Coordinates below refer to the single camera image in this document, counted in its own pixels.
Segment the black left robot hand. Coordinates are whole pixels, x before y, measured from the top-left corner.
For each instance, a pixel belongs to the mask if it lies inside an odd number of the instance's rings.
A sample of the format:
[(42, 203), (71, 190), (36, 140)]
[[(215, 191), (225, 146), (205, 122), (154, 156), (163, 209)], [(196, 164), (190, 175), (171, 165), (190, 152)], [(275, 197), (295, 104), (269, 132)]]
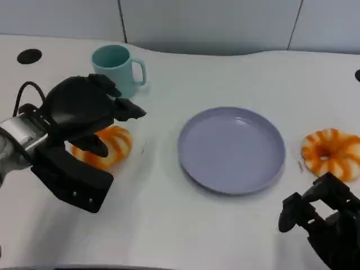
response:
[(65, 79), (49, 92), (40, 110), (53, 119), (64, 140), (102, 158), (109, 151), (97, 132), (115, 120), (126, 122), (146, 115), (144, 109), (122, 98), (115, 83), (101, 74)]

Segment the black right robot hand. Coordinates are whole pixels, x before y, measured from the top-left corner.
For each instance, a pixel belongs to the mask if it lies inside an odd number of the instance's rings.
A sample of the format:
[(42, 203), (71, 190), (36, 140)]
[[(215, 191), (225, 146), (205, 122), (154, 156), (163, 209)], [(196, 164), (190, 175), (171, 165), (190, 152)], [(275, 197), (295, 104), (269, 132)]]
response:
[(282, 202), (278, 229), (295, 225), (329, 269), (359, 269), (359, 198), (332, 173), (313, 182), (303, 195), (295, 192)]

